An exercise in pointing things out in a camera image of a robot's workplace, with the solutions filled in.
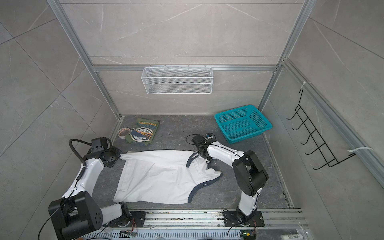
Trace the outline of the teal plastic basket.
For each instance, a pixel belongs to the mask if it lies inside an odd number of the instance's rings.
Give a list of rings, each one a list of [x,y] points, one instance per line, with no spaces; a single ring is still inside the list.
[[[247,105],[214,115],[229,144],[238,143],[272,129],[269,120],[253,105]]]

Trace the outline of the green tank top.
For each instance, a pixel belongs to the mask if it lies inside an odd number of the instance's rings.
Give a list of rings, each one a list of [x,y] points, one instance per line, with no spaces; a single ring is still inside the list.
[[[148,146],[153,142],[159,126],[159,121],[137,118],[130,132],[125,136],[125,140],[128,144]]]

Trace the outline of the white navy tank top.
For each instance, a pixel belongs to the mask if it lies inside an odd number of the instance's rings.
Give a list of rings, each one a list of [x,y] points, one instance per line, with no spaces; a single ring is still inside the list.
[[[114,196],[116,203],[190,203],[198,190],[222,175],[193,151],[128,152],[120,158],[125,165]]]

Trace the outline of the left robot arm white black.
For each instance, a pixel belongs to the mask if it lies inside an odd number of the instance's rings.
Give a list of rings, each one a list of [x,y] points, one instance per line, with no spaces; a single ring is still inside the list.
[[[50,203],[48,211],[59,240],[75,240],[99,230],[103,226],[126,227],[132,215],[124,203],[100,208],[92,193],[104,168],[112,168],[121,150],[109,138],[91,142],[70,139],[73,154],[81,161],[77,177],[63,196]]]

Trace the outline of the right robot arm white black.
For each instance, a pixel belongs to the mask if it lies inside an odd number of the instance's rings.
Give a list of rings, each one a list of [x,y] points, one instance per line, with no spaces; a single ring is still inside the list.
[[[232,167],[236,183],[242,191],[240,202],[236,211],[223,211],[225,220],[230,221],[229,226],[248,226],[257,224],[262,215],[257,211],[257,201],[269,175],[253,151],[237,151],[222,145],[216,140],[214,134],[192,135],[191,145],[196,152],[190,155],[186,167],[198,157],[206,160],[209,166],[212,160],[219,160]]]

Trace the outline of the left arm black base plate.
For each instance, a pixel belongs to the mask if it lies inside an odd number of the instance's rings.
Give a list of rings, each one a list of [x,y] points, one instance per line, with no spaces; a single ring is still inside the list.
[[[110,222],[109,226],[113,228],[142,228],[146,219],[146,212],[129,212],[122,214],[116,220]]]

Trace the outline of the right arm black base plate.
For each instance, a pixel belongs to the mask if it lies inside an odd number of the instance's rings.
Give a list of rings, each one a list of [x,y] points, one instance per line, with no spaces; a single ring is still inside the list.
[[[249,216],[245,216],[240,210],[222,211],[226,227],[264,227],[265,222],[260,211],[254,211]]]

